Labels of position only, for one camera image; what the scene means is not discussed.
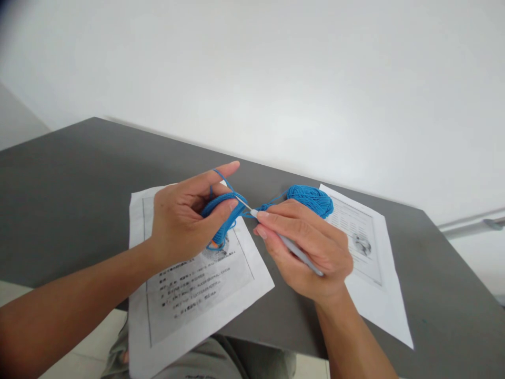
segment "finger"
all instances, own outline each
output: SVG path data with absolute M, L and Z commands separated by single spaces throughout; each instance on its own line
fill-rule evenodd
M 210 198 L 210 189 L 212 188 L 212 198 Z M 225 193 L 231 192 L 231 190 L 221 184 L 214 184 L 212 187 L 207 188 L 206 194 L 200 194 L 197 196 L 192 196 L 193 198 L 193 203 L 191 205 L 191 208 L 196 212 L 200 213 L 207 203 L 212 200 L 213 198 L 216 198 L 217 196 L 223 195 Z
M 274 231 L 264 225 L 258 225 L 256 231 L 263 238 L 268 253 L 288 285 L 292 286 L 294 280 L 303 281 L 304 277 L 313 274 L 313 271 L 305 263 L 289 251 Z
M 311 255 L 326 256 L 336 249 L 336 242 L 324 236 L 307 221 L 275 213 L 258 212 L 258 221 L 267 228 L 295 241 Z
M 203 220 L 198 221 L 199 231 L 206 242 L 212 240 L 212 237 L 214 237 L 225 221 L 228 220 L 237 205 L 238 200 L 236 199 L 225 200 L 215 207 L 211 214 Z
M 347 234 L 345 232 L 335 228 L 316 212 L 295 199 L 288 199 L 278 205 L 273 205 L 268 209 L 268 212 L 284 217 L 306 220 L 310 225 L 319 230 L 325 236 L 337 241 L 339 245 L 347 246 Z
M 234 161 L 223 166 L 216 168 L 224 177 L 228 177 L 233 174 L 240 167 L 239 161 Z M 180 182 L 177 187 L 178 191 L 181 191 L 188 195 L 200 195 L 209 192 L 209 188 L 214 184 L 222 181 L 223 178 L 214 170 L 206 171 L 202 174 L 193 176 L 192 178 L 186 179 Z

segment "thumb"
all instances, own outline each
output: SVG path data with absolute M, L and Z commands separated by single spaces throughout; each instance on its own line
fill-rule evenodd
M 209 239 L 214 237 L 214 234 L 217 233 L 220 227 L 229 219 L 232 211 L 238 205 L 238 200 L 236 199 L 228 199 L 223 201 L 214 210 L 200 221 L 200 224 L 203 228 L 202 232 L 209 236 Z
M 261 224 L 256 227 L 256 231 L 265 241 L 268 253 L 274 259 L 282 277 L 289 286 L 312 273 L 305 263 L 289 251 L 277 233 Z

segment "hand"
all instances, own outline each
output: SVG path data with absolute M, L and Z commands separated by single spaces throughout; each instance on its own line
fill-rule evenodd
M 239 166 L 240 163 L 235 161 L 218 167 L 217 170 L 227 177 L 238 170 Z M 225 200 L 208 217 L 200 216 L 209 201 L 211 186 L 214 197 L 231 192 L 228 187 L 220 184 L 221 180 L 211 170 L 156 193 L 153 233 L 146 243 L 159 263 L 160 270 L 187 261 L 204 250 L 237 206 L 237 200 Z
M 338 302 L 345 290 L 344 279 L 352 272 L 347 235 L 294 199 L 259 212 L 258 220 L 255 234 L 264 239 L 286 283 L 320 305 Z M 324 277 L 291 253 L 274 232 L 295 241 Z

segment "forearm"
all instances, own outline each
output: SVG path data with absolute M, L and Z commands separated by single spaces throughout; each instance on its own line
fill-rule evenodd
M 398 378 L 345 288 L 337 302 L 316 304 L 332 379 Z
M 6 377 L 39 377 L 162 269 L 144 243 L 3 306 L 0 370 Z

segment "yarn ball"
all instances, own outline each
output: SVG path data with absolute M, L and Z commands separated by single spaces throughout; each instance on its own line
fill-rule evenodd
M 322 218 L 328 217 L 333 212 L 333 200 L 318 188 L 294 185 L 288 189 L 286 197 L 302 203 Z

